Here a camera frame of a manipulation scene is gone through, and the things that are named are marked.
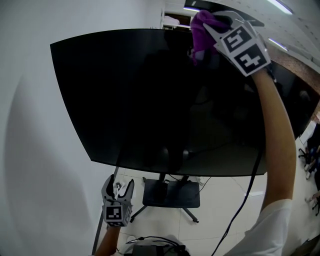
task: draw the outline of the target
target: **monitor screen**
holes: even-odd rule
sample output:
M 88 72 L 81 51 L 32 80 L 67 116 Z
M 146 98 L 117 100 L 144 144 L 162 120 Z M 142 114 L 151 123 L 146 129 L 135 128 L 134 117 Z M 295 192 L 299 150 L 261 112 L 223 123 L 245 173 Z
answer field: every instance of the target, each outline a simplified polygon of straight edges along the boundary
M 97 32 L 51 45 L 61 95 L 92 161 L 166 174 L 251 175 L 264 144 L 253 80 L 220 55 L 194 61 L 192 47 L 191 33 L 160 29 Z M 273 65 L 288 111 L 299 111 L 291 115 L 298 135 L 319 96 Z M 265 172 L 263 158 L 257 173 Z

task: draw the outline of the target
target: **white sleeve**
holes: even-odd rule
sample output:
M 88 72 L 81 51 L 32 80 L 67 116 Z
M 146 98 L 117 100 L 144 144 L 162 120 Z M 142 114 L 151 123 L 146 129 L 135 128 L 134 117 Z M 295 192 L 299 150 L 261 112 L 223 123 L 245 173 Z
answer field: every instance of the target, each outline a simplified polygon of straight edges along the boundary
M 281 256 L 288 234 L 292 200 L 271 203 L 260 213 L 255 225 L 226 256 Z

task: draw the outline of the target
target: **tiled floor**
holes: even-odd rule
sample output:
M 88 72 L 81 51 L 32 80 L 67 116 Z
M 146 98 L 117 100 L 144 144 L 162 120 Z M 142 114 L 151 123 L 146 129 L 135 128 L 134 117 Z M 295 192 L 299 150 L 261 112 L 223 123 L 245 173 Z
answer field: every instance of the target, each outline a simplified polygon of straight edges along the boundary
M 296 141 L 296 146 L 298 153 L 298 148 L 303 147 L 299 139 Z M 158 176 L 150 172 L 119 169 L 117 180 L 134 180 L 135 192 L 131 201 L 133 213 L 143 206 L 142 177 L 157 179 Z M 168 175 L 166 179 L 174 180 Z M 231 218 L 241 205 L 249 181 L 250 177 L 212 177 L 200 193 L 200 207 L 190 209 L 199 223 L 192 222 L 190 217 L 180 209 L 148 207 L 135 218 L 133 223 L 121 229 L 118 246 L 125 244 L 129 235 L 136 237 L 174 235 L 188 247 L 192 256 L 209 256 L 215 250 Z M 215 255 L 220 256 L 229 251 L 245 236 L 244 232 L 253 226 L 261 209 L 266 182 L 267 174 L 255 178 L 251 196 Z M 303 164 L 297 158 L 293 209 L 288 239 L 283 249 L 285 256 L 291 254 L 307 239 L 320 234 L 320 216 L 316 217 L 311 206 L 304 200 L 316 191 L 313 178 L 306 180 Z M 103 223 L 99 241 L 102 240 L 105 232 L 106 224 Z

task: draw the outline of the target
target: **stand base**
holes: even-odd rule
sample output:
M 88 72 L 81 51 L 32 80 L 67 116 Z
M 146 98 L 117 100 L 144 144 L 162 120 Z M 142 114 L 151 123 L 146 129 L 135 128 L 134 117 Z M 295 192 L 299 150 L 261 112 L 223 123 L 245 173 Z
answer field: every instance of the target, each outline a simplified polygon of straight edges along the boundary
M 200 207 L 199 184 L 196 182 L 186 181 L 170 181 L 167 184 L 166 195 L 161 194 L 162 180 L 142 178 L 145 182 L 143 193 L 144 206 L 138 210 L 130 219 L 130 223 L 135 220 L 148 206 L 164 207 L 164 208 L 182 208 L 188 214 L 192 221 L 199 223 L 198 219 L 187 208 Z

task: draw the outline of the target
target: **ceiling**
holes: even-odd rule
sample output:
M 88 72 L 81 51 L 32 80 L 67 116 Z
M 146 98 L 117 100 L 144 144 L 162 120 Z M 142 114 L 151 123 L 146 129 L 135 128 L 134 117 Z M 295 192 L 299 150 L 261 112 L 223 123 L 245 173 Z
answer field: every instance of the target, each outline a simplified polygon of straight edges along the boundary
M 288 15 L 267 0 L 207 0 L 242 11 L 264 23 L 255 27 L 265 40 L 272 38 L 320 66 L 320 0 L 282 0 L 293 11 Z M 166 0 L 166 10 L 182 9 L 185 0 Z M 194 16 L 194 11 L 182 11 Z

